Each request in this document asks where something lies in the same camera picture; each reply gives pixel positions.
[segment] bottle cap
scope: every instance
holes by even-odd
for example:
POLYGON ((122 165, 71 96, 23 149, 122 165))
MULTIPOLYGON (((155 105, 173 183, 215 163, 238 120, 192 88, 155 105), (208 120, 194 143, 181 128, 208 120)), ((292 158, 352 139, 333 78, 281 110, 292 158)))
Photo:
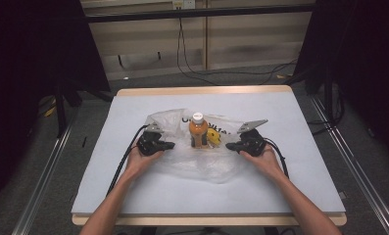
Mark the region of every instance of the bottle cap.
POLYGON ((204 120, 203 114, 201 114, 201 113, 195 113, 195 114, 193 115, 193 121, 194 121, 194 123, 196 123, 196 124, 201 124, 201 123, 203 123, 203 120, 204 120))

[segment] wire on wall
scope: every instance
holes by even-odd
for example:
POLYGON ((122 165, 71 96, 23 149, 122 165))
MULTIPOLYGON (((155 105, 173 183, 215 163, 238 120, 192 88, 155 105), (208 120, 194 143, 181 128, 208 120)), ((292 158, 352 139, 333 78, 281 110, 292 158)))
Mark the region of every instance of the wire on wall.
POLYGON ((197 74, 197 75, 213 75, 213 74, 249 74, 249 75, 267 75, 269 74, 269 77, 266 78, 262 83, 259 83, 258 85, 263 85, 263 84, 266 84, 267 82, 270 81, 270 79, 272 78, 273 74, 277 71, 282 71, 284 70, 285 68, 289 67, 289 66, 292 66, 292 65, 296 65, 296 61, 298 59, 295 59, 287 64, 282 64, 282 65, 278 65, 276 66, 275 68, 273 68, 273 70, 271 71, 266 71, 266 72, 249 72, 249 71, 211 71, 211 72, 198 72, 198 71, 194 71, 193 69, 191 69, 189 63, 188 63, 188 60, 187 60, 187 53, 186 53, 186 46, 185 46, 185 37, 184 37, 184 30, 183 30, 183 27, 182 27, 182 20, 179 19, 179 33, 178 33, 178 46, 177 46, 177 51, 176 51, 176 64, 178 66, 178 69, 181 71, 182 74, 184 74, 185 76, 189 77, 189 78, 193 78, 193 79, 198 79, 198 80, 202 80, 202 81, 205 81, 207 83, 210 83, 212 85, 215 85, 215 86, 219 86, 218 84, 214 83, 214 82, 211 82, 209 80, 206 80, 204 78, 201 78, 201 77, 197 77, 197 76, 192 76, 192 75, 189 75, 187 74, 186 72, 184 72, 179 64, 179 50, 180 50, 180 41, 182 39, 182 49, 183 49, 183 55, 184 55, 184 61, 185 61, 185 65, 188 67, 188 69, 194 73, 194 74, 197 74))

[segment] orange juice bottle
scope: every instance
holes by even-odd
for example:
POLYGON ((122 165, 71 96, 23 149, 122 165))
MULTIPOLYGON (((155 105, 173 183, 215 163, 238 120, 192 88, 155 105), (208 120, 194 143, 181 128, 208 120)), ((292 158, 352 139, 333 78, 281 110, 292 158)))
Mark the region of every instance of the orange juice bottle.
POLYGON ((195 113, 189 125, 191 133, 191 146, 196 149, 207 149, 207 130, 209 124, 204 120, 203 114, 195 113))

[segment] plastic bag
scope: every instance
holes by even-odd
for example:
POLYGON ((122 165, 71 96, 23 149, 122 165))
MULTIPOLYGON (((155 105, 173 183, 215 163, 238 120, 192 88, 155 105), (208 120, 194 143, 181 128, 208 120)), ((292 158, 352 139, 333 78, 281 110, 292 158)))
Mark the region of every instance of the plastic bag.
POLYGON ((237 130, 243 121, 204 115, 204 119, 209 123, 209 134, 217 133, 219 144, 214 145, 213 142, 216 141, 212 139, 209 141, 209 149, 194 149, 191 147, 191 135, 188 129, 194 113, 186 109, 169 110, 147 117, 145 124, 154 121, 164 131, 161 140, 175 143, 174 148, 166 151, 156 165, 166 173, 222 183, 236 174, 244 165, 245 161, 241 156, 225 147, 226 143, 240 140, 237 130))

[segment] black cable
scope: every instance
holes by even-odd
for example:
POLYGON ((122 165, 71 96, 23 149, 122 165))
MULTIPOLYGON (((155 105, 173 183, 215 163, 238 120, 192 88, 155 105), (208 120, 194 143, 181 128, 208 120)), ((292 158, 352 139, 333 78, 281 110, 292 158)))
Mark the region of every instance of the black cable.
POLYGON ((197 72, 197 71, 194 71, 193 69, 191 69, 190 65, 188 64, 188 61, 187 61, 187 54, 186 54, 186 47, 185 47, 185 37, 184 37, 184 30, 182 28, 182 21, 181 19, 179 19, 179 34, 178 34, 178 49, 177 49, 177 54, 176 54, 176 59, 177 59, 177 66, 178 66, 178 69, 187 77, 190 77, 190 78, 193 78, 193 79, 199 79, 199 80, 203 80, 203 81, 206 81, 208 83, 211 83, 212 85, 216 85, 218 86, 217 84, 213 83, 213 82, 210 82, 209 80, 205 80, 205 79, 202 79, 202 78, 199 78, 199 77, 194 77, 194 76, 190 76, 188 74, 186 74, 184 71, 182 71, 180 65, 179 65, 179 41, 182 37, 182 46, 183 46, 183 51, 184 51, 184 60, 185 60, 185 64, 187 65, 188 69, 193 72, 194 74, 197 74, 197 75, 213 75, 213 74, 250 74, 250 75, 266 75, 266 74, 270 74, 269 78, 267 80, 265 80, 264 82, 260 83, 259 85, 263 85, 265 83, 267 83, 274 72, 277 72, 277 71, 282 71, 283 69, 285 69, 286 67, 288 66, 291 66, 291 65, 295 65, 296 63, 294 63, 295 61, 297 61, 298 59, 295 59, 287 64, 282 64, 282 65, 278 65, 276 66, 272 71, 266 71, 266 72, 250 72, 250 71, 211 71, 211 72, 197 72))
POLYGON ((184 74, 186 77, 188 78, 192 78, 192 79, 196 79, 196 80, 201 80, 201 81, 205 81, 209 84, 212 84, 214 86, 219 86, 218 84, 214 83, 214 82, 211 82, 209 80, 206 80, 206 79, 203 79, 203 78, 200 78, 200 77, 196 77, 196 76, 190 76, 188 75, 187 73, 185 73, 182 69, 181 69, 181 66, 179 65, 179 41, 180 41, 180 38, 181 38, 181 34, 182 34, 182 42, 183 42, 183 47, 184 47, 184 57, 185 57, 185 62, 187 61, 186 60, 186 55, 185 55, 185 39, 184 39, 184 32, 182 30, 182 24, 181 24, 181 19, 179 19, 179 33, 178 33, 178 47, 176 49, 176 65, 178 66, 178 69, 181 71, 182 74, 184 74))
POLYGON ((336 104, 337 110, 335 112, 335 115, 338 115, 338 117, 335 117, 333 120, 313 120, 313 121, 307 122, 307 124, 325 124, 325 125, 329 125, 326 128, 323 128, 321 130, 313 132, 313 136, 321 134, 322 132, 327 131, 327 130, 332 130, 341 121, 341 119, 343 118, 343 116, 345 114, 344 99, 342 97, 341 91, 338 92, 338 98, 337 98, 336 102, 337 102, 337 104, 336 104))
POLYGON ((126 158, 127 158, 127 156, 129 155, 130 151, 134 148, 134 147, 132 147, 132 144, 135 142, 136 137, 138 137, 139 132, 141 132, 141 130, 144 129, 144 128, 146 128, 147 126, 148 126, 148 125, 142 125, 142 126, 138 129, 138 131, 136 132, 136 134, 135 134, 135 136, 133 137, 132 141, 130 141, 129 146, 128 146, 127 149, 126 149, 126 152, 124 152, 124 155, 123 155, 123 157, 122 157, 122 160, 121 160, 121 162, 120 162, 119 165, 118 165, 118 169, 117 169, 117 171, 115 172, 115 176, 114 176, 114 178, 112 179, 111 186, 109 187, 109 190, 108 190, 108 193, 106 194, 106 196, 108 196, 109 193, 112 191, 112 189, 114 189, 115 184, 116 184, 116 181, 118 180, 119 174, 121 173, 121 170, 122 170, 124 161, 126 160, 126 158))
POLYGON ((267 141, 267 143, 276 151, 276 153, 279 155, 279 158, 280 158, 280 162, 282 163, 282 168, 283 168, 283 173, 286 175, 286 177, 289 178, 289 173, 288 173, 288 168, 286 167, 286 162, 285 162, 285 158, 282 156, 282 154, 280 153, 280 150, 279 148, 277 147, 277 145, 271 140, 271 139, 268 139, 268 138, 265 138, 265 141, 267 141))

